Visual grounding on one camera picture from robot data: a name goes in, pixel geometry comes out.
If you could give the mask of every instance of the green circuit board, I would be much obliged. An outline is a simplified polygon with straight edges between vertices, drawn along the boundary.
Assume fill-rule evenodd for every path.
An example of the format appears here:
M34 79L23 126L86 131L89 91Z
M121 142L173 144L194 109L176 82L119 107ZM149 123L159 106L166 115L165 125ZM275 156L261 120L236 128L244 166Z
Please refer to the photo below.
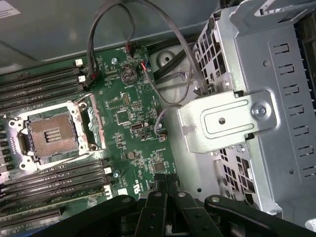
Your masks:
M78 59L83 62L80 71L86 75L86 57L83 56L5 75L0 77L0 81L12 81L18 75L23 74L38 75L60 68L71 67L74 65L75 60ZM133 57L130 57L126 53L125 47L121 47L98 52L96 59L101 75L98 76L96 82L88 91L80 91L76 95L0 112L0 124L3 129L0 133L7 131L9 134L7 140L9 141L11 128L9 128L8 123L10 119L21 113L86 97L84 99L88 107L86 112L90 118L86 126L89 133L92 134L95 144L100 148L99 151L94 152L86 159L92 161L103 158L107 159L108 165L112 170L110 188L109 186L101 189L87 188L71 196L55 197L49 202L33 203L14 208L7 213L7 216L0 217L0 222L22 218L30 212L43 211L48 208L62 207L63 213L59 217L47 220L45 225L40 224L40 222L34 222L2 228L0 231L2 235L10 236L17 233L31 233L117 195L126 194L138 199L143 192L151 189L155 173L176 172L172 150L167 135L164 133L164 127L162 126L161 128L163 132L162 136L157 136L154 133L154 124L161 111L161 106L158 96L153 91L140 67L140 62L145 62L148 65L148 72L153 79L146 47L139 46ZM135 81L133 83L130 83L130 81L123 82L122 77L126 74L126 70L129 70L127 74L131 75L131 69L133 70L132 77ZM92 109L93 102L89 100L89 95L94 96L99 120L96 119L95 110ZM62 109L51 110L36 114L32 119L33 121L51 119L56 115L60 115L61 112L67 113L68 111L63 111ZM105 147L102 149L102 141L98 133L100 129L105 139ZM23 173L19 169L19 156L14 152L15 148L13 144L9 144L5 149L10 150L10 161L5 165L11 165L11 170L0 176L0 183L20 177L21 175L30 174ZM70 154L77 155L77 152L77 150L74 150L71 153L56 154L46 159L45 163L57 160L61 161L69 158Z

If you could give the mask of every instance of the gray case wall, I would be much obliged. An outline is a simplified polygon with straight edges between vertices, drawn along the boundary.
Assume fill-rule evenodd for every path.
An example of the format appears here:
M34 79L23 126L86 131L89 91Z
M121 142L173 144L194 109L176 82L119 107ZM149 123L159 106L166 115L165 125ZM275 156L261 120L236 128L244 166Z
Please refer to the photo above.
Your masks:
M0 19L0 74L86 50L95 11L102 0L6 0L21 14ZM216 0L152 0L183 33L198 32L216 8ZM128 3L136 23L134 39L172 37L168 26L145 6ZM101 19L95 47L124 43L131 32L126 13L118 7Z

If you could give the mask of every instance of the motherboard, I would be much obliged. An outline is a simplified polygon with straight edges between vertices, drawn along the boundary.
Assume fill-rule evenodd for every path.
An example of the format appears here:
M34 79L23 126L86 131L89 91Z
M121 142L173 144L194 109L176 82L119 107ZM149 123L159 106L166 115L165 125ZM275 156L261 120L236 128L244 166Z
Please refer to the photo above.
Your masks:
M176 171L145 46L0 77L0 236L30 234Z

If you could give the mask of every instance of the red wire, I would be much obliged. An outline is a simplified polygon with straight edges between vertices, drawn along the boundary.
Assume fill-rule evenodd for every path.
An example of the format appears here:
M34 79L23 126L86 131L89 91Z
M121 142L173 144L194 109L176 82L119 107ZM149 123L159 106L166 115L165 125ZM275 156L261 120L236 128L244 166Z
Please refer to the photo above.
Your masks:
M145 66L144 62L141 62L140 64L142 65L142 67L143 67L144 71L147 71L147 68L146 68L146 66Z

